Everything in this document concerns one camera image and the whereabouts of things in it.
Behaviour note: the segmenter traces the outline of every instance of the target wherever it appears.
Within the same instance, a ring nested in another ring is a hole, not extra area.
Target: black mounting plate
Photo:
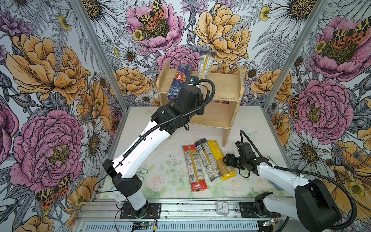
[[[148,203],[148,210],[152,211],[156,219],[160,218],[161,214],[161,203]],[[122,210],[120,214],[120,219],[139,219],[135,216],[134,209],[129,203],[122,205]],[[150,213],[146,213],[140,219],[153,219],[153,216]]]
[[[261,217],[255,213],[255,202],[240,202],[242,218],[276,218],[281,217],[280,213],[268,212],[265,217]]]

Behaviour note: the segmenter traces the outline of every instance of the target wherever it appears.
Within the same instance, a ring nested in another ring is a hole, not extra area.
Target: shelf board
[[[194,115],[190,124],[229,129],[229,106],[210,102],[205,106],[204,115]]]
[[[158,89],[160,93],[168,93],[171,83],[173,82],[175,72],[176,69],[169,70],[161,89]],[[198,76],[198,72],[192,71],[191,76]],[[237,91],[238,82],[236,75],[210,72],[207,78],[210,79],[215,85],[215,95],[213,97],[214,100],[239,101],[239,92]],[[208,83],[204,82],[202,84],[211,89],[211,86]],[[203,95],[206,95],[206,88],[204,88]]]

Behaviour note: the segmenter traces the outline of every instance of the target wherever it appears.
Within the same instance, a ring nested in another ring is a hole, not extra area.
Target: perforated metal strip
[[[119,232],[131,231],[133,222],[117,222]],[[257,221],[194,221],[194,222],[158,222],[157,232],[176,231],[257,231]],[[153,231],[153,225],[136,231]],[[116,232],[113,222],[89,222],[84,232]]]

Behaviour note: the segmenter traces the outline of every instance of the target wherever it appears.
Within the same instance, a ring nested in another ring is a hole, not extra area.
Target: clock
[[[216,213],[220,215],[228,215],[228,202],[219,200],[216,202]]]

